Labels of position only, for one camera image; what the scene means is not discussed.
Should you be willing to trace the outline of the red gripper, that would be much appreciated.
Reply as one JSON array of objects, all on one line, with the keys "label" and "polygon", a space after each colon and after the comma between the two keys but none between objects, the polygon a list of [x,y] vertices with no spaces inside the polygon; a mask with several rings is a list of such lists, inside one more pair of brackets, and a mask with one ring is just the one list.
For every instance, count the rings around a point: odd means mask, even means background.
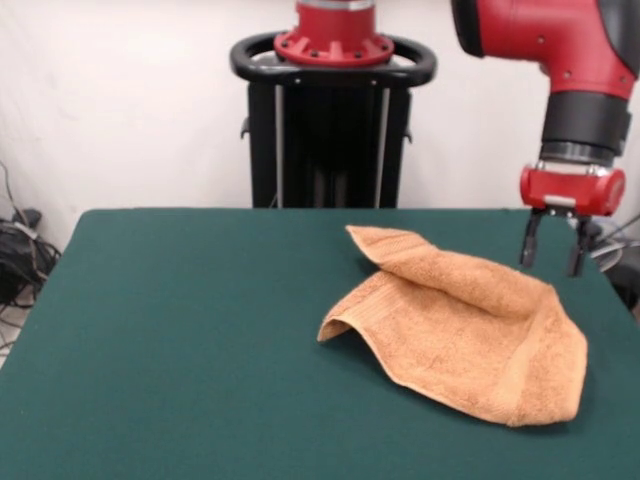
[{"label": "red gripper", "polygon": [[520,266],[530,268],[534,264],[537,231],[545,215],[577,217],[567,275],[579,277],[589,249],[589,217],[616,212],[625,192],[624,171],[596,164],[539,161],[523,168],[519,188],[523,204],[530,208]]}]

